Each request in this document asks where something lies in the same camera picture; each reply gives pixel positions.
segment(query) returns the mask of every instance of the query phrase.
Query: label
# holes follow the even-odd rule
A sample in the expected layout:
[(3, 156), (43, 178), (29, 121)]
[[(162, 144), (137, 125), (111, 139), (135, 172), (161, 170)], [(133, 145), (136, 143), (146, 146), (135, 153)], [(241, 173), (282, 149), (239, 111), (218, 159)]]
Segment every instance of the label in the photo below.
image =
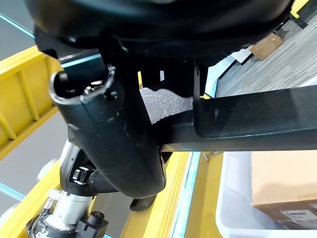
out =
[(317, 222), (317, 216), (315, 216), (310, 210), (287, 210), (281, 211), (292, 221), (309, 221), (313, 220)]
[(317, 228), (317, 221), (294, 221), (304, 228)]

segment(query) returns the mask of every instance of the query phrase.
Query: cardboard box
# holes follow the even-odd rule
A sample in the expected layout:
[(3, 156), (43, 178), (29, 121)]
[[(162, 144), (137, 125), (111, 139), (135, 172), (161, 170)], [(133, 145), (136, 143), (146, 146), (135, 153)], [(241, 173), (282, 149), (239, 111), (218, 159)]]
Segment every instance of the cardboard box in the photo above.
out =
[(317, 229), (317, 150), (252, 153), (253, 205), (290, 229)]
[(265, 60), (282, 44), (283, 40), (279, 36), (270, 33), (267, 37), (251, 46), (250, 51), (260, 60)]

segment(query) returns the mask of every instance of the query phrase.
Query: floor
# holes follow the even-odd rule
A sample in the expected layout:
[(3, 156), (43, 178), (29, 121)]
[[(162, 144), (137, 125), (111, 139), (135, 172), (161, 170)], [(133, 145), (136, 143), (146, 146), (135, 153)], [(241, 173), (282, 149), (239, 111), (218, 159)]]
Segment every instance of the floor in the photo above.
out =
[(279, 31), (281, 45), (264, 61), (236, 63), (218, 81), (217, 97), (298, 87), (317, 75), (317, 15), (301, 29), (288, 21)]
[(0, 60), (35, 45), (30, 36), (33, 20), (29, 15), (24, 0), (0, 1)]

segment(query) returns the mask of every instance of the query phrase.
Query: robotic arm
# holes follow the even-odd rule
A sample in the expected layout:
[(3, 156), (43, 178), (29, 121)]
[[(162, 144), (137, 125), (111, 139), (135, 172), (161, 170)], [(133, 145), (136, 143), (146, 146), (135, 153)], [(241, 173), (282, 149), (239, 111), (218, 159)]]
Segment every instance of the robotic arm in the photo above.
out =
[[(265, 37), (291, 3), (27, 0), (39, 50), (64, 68), (52, 75), (50, 95), (71, 142), (60, 169), (62, 192), (50, 195), (29, 234), (102, 237), (103, 214), (87, 214), (93, 198), (119, 191), (153, 201), (165, 186), (167, 152), (316, 149), (316, 87), (200, 97), (208, 67)], [(153, 95), (142, 98), (138, 71)], [(192, 104), (152, 123), (158, 92)], [(164, 103), (178, 108), (180, 101)]]

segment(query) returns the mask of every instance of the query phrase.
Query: black knob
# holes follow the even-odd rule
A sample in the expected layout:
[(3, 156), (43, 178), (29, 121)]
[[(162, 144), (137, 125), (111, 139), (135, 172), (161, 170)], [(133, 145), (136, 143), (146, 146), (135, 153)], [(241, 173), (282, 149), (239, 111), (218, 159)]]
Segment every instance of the black knob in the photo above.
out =
[(103, 213), (93, 211), (90, 213), (90, 215), (87, 219), (87, 222), (91, 225), (100, 225), (103, 222), (104, 218), (105, 218), (105, 216)]

